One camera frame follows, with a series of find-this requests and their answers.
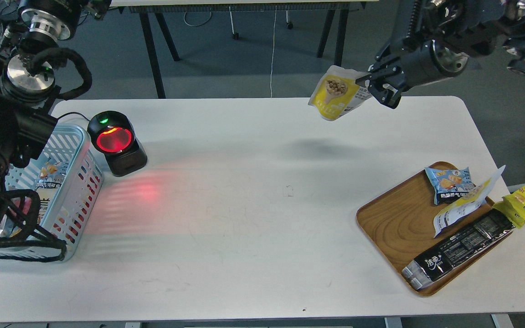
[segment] robotic arm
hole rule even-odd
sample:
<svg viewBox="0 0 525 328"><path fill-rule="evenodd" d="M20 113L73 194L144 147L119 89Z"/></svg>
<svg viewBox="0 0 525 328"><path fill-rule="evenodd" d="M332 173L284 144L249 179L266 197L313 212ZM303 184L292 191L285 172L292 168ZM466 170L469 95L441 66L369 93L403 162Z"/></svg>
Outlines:
<svg viewBox="0 0 525 328"><path fill-rule="evenodd" d="M487 56L506 35L508 68L525 75L525 0L402 0L392 36L375 57L368 90L398 106L412 87L456 77L469 57Z"/></svg>
<svg viewBox="0 0 525 328"><path fill-rule="evenodd" d="M84 60L58 42L75 35L83 10L102 19L110 0L21 0L17 17L0 20L0 222L21 227L13 237L0 237L1 247L42 246L60 255L40 261L61 260L66 245L37 224L40 199L31 190L6 191L10 165L24 168L38 158L57 119L50 116L56 99L73 99L88 91L92 75ZM60 93L54 71L74 63L83 83ZM36 237L27 241L28 236Z"/></svg>

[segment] black desk leg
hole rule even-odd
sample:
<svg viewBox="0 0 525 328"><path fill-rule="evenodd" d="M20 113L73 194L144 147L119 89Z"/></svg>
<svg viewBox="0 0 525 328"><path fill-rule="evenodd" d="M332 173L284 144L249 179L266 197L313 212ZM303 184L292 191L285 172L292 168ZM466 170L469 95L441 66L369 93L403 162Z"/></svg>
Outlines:
<svg viewBox="0 0 525 328"><path fill-rule="evenodd" d="M327 11L325 17L325 24L323 24L323 31L321 32L321 40L319 41L319 48L317 48L317 58L323 57L323 50L325 50L325 44L327 43L327 37L329 36L329 30L331 29L331 23L334 21L335 9Z"/></svg>
<svg viewBox="0 0 525 328"><path fill-rule="evenodd" d="M348 9L340 10L340 21L337 28L337 41L335 43L334 65L341 66L341 59L344 56L345 30L348 26Z"/></svg>
<svg viewBox="0 0 525 328"><path fill-rule="evenodd" d="M173 43L173 39L171 38L171 34L169 33L169 29L167 28L167 24L165 23L165 18L163 17L163 14L159 12L155 13L155 17L157 18L159 27L161 27L161 32L163 33L165 42L167 42L167 47L169 48L169 52L171 52L171 57L173 58L173 61L179 62L180 56L177 55L177 49L175 49L175 44Z"/></svg>
<svg viewBox="0 0 525 328"><path fill-rule="evenodd" d="M163 90L163 81L161 79L161 70L159 69L159 62L157 59L157 52L155 52L155 43L151 33L151 24L146 13L140 13L141 27L143 29L143 36L145 37L145 45L147 46L147 54L149 55L149 63L151 71L154 75L155 89L157 90L157 97L165 99L165 91Z"/></svg>

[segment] wood grain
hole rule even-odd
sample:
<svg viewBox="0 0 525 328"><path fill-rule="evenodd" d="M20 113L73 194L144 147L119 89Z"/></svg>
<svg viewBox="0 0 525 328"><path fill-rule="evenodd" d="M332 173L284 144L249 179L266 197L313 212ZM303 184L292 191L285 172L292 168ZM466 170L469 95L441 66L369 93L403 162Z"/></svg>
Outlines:
<svg viewBox="0 0 525 328"><path fill-rule="evenodd" d="M436 162L430 167L438 170L456 169L448 162ZM401 274L402 269L417 255L479 218L491 210L494 204L491 199L487 198L487 204L482 205L456 224L447 227L435 238L433 218L448 204L435 205L434 196L435 191L423 170L366 204L356 214L359 226L392 264L403 281L405 280ZM433 295L482 255L452 270L444 278L427 288L417 291L408 283L407 286L419 295Z"/></svg>

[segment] white table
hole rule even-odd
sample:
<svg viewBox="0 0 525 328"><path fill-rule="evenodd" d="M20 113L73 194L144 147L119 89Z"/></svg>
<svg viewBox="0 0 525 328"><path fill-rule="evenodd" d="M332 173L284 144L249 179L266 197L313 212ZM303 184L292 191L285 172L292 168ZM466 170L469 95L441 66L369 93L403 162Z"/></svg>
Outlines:
<svg viewBox="0 0 525 328"><path fill-rule="evenodd" d="M372 99L334 122L307 101L58 104L127 114L148 166L107 174L71 260L0 260L0 322L525 312L525 228L420 297L356 224L359 207L438 160L477 182L496 170L460 99ZM500 180L490 197L507 192Z"/></svg>

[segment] light blue basket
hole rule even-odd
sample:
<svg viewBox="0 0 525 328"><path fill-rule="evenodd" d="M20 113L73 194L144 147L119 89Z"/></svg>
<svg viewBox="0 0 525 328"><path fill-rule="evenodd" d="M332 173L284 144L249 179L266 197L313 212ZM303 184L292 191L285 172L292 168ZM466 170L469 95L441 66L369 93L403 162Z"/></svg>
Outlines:
<svg viewBox="0 0 525 328"><path fill-rule="evenodd" d="M10 169L5 179L7 190L33 189L45 162L69 162L64 183L50 201L40 222L42 228L66 241L64 261L74 255L104 181L89 148L90 137L83 128L73 124L58 124L38 160L32 160L23 169ZM41 259L58 255L58 250L47 247L0 249L0 256L6 255Z"/></svg>

